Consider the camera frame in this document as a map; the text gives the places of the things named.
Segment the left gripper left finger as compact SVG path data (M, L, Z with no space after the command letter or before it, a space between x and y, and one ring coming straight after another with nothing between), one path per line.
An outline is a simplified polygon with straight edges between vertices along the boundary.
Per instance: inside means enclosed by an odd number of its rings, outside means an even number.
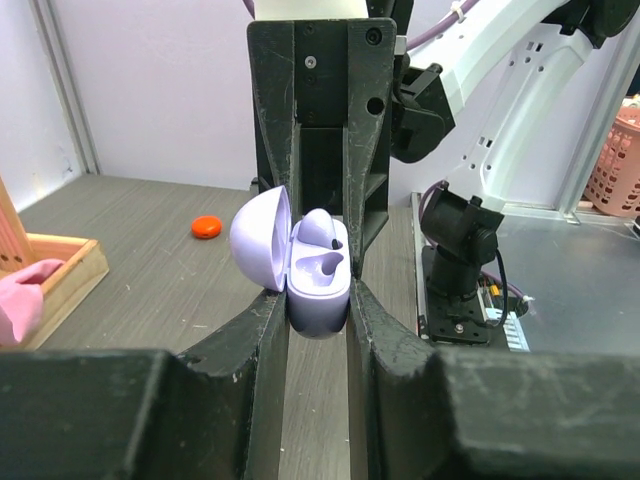
M180 354L158 349L1 357L5 479L274 479L289 325L261 292Z

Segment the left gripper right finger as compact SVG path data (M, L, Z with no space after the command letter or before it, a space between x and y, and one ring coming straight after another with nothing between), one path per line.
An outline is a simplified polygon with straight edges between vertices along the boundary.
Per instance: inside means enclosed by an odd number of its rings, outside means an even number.
M635 479L634 357L434 347L350 288L354 479Z

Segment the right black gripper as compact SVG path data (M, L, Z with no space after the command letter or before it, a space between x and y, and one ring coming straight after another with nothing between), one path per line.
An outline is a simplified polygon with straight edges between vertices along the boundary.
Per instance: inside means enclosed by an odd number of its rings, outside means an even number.
M253 21L247 42L259 191L285 187L295 220L344 211L359 278L389 218L396 23Z

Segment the purple earbud case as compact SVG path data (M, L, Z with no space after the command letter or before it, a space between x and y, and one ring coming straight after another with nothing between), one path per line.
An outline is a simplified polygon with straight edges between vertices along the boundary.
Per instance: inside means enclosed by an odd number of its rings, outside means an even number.
M278 186L248 201L230 228L238 268L253 283L287 294L289 321L307 338L328 338L346 323L352 278L349 235L343 222L332 218L340 249L300 242L302 219L293 221L286 188Z

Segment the purple earbud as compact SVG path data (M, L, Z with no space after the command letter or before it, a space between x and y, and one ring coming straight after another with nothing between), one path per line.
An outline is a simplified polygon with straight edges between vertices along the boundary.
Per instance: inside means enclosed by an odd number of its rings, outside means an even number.
M333 218L324 209L309 211L300 221L297 239L305 244L338 250L342 244L338 240Z

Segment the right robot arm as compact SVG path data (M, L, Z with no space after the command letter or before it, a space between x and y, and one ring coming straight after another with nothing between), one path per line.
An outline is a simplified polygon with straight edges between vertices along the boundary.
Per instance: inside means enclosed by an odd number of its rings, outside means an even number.
M484 77L505 71L472 146L421 197L418 334L502 339L484 266L513 175L566 83L638 14L635 1L460 1L407 38L409 1L249 1L258 195L236 215L234 258L287 296L294 329L339 332L349 287L388 219L389 162L419 162L455 128Z

